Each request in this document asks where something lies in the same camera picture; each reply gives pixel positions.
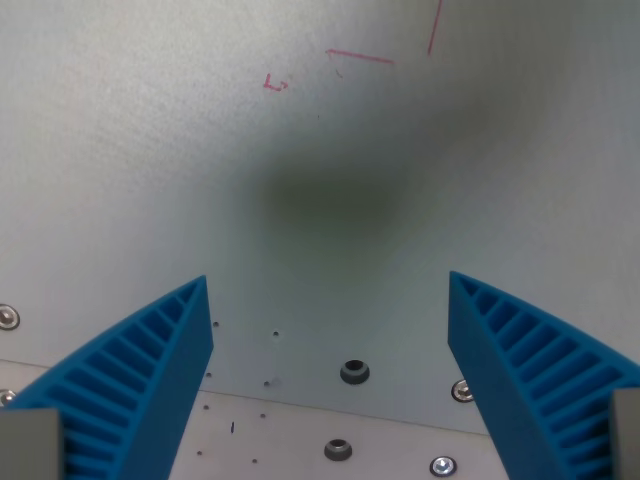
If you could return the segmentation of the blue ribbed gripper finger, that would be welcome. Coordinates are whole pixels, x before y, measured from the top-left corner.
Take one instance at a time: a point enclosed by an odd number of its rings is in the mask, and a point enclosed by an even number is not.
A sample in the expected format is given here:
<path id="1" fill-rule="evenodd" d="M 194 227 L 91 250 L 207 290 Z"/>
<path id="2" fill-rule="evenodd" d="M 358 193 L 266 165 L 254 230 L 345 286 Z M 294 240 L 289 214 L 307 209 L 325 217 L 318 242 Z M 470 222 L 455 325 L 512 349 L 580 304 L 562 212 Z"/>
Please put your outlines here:
<path id="1" fill-rule="evenodd" d="M 511 479 L 611 479 L 609 405 L 639 366 L 477 279 L 449 275 L 448 345 Z"/>
<path id="2" fill-rule="evenodd" d="M 66 479 L 167 479 L 213 350 L 200 276 L 87 342 L 3 410 L 59 414 Z"/>

